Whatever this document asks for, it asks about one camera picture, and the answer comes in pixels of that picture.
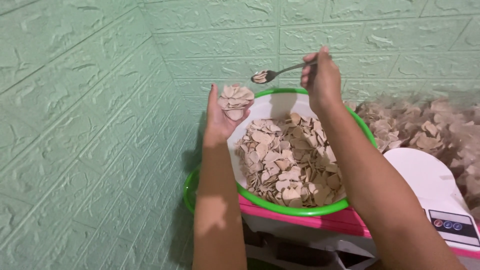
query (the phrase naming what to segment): pink table edge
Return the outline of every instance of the pink table edge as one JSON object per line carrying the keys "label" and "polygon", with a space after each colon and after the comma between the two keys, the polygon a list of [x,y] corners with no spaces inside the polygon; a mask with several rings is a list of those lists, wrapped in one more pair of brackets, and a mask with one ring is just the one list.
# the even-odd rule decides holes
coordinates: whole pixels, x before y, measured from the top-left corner
{"label": "pink table edge", "polygon": [[[344,233],[355,236],[371,238],[369,230],[360,216],[351,207],[339,212],[318,217],[293,217],[278,214],[259,206],[254,205],[244,197],[239,195],[240,210],[242,213],[257,217],[284,221],[292,224],[329,230],[337,233]],[[458,256],[480,259],[480,252],[468,251],[458,248],[451,248]]]}

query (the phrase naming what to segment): spoon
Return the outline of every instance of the spoon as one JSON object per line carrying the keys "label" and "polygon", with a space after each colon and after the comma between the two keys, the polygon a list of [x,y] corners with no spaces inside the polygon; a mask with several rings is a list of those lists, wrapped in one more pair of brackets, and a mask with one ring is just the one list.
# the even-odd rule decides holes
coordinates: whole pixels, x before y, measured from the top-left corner
{"label": "spoon", "polygon": [[317,60],[312,60],[310,62],[304,62],[298,65],[291,66],[289,68],[283,69],[279,72],[271,71],[271,70],[263,70],[260,72],[255,73],[250,79],[252,82],[256,84],[266,84],[271,82],[273,79],[275,79],[278,75],[282,74],[283,72],[290,71],[292,69],[296,68],[303,68],[309,65],[315,65],[317,63]]}

